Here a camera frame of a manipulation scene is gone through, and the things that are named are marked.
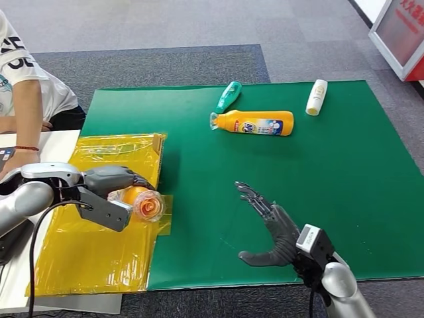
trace red bracelet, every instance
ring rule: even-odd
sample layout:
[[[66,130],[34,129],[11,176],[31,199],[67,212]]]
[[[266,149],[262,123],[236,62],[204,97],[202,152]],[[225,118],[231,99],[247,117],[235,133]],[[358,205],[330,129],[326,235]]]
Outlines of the red bracelet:
[[[22,150],[32,150],[32,151],[39,151],[37,147],[25,147],[25,146],[14,146],[15,149],[22,149]]]

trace yellow bag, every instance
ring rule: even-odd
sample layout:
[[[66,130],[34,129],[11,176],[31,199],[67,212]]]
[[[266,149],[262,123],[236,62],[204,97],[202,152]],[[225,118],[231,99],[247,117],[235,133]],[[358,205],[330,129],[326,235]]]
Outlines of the yellow bag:
[[[69,160],[80,171],[105,164],[128,166],[158,185],[161,134],[82,137]],[[171,197],[165,198],[171,204]],[[122,232],[81,219],[74,205],[54,213],[35,266],[35,295],[125,293],[146,290],[161,230],[169,234],[171,209],[160,222],[131,217]]]

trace smartphone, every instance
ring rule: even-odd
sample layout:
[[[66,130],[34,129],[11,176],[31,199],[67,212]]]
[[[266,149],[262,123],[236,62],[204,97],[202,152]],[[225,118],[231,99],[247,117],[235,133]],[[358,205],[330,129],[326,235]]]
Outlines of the smartphone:
[[[14,147],[0,148],[0,171],[3,170],[5,164],[14,154]]]

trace robotic arm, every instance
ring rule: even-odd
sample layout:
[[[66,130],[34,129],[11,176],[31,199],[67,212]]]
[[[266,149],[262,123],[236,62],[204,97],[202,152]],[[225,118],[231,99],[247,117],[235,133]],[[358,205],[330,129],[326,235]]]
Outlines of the robotic arm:
[[[242,193],[241,199],[263,219],[275,244],[262,254],[240,252],[239,258],[250,266],[292,264],[305,285],[320,294],[330,318],[376,318],[351,269],[325,231],[306,224],[300,232],[283,208],[266,201],[249,185],[235,182],[235,186]]]
[[[144,178],[121,166],[79,172],[63,163],[25,165],[0,182],[0,238],[29,217],[69,200],[83,203],[77,206],[83,219],[122,231],[128,224],[132,207],[106,198],[109,192],[133,185],[153,189]]]

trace white bottle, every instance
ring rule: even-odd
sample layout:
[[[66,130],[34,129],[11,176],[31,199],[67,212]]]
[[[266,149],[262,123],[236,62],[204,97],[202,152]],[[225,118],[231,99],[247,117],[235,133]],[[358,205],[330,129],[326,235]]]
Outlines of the white bottle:
[[[312,86],[308,104],[306,104],[306,114],[311,116],[318,116],[319,114],[325,93],[327,93],[327,85],[328,83],[323,79],[317,79],[314,86]]]

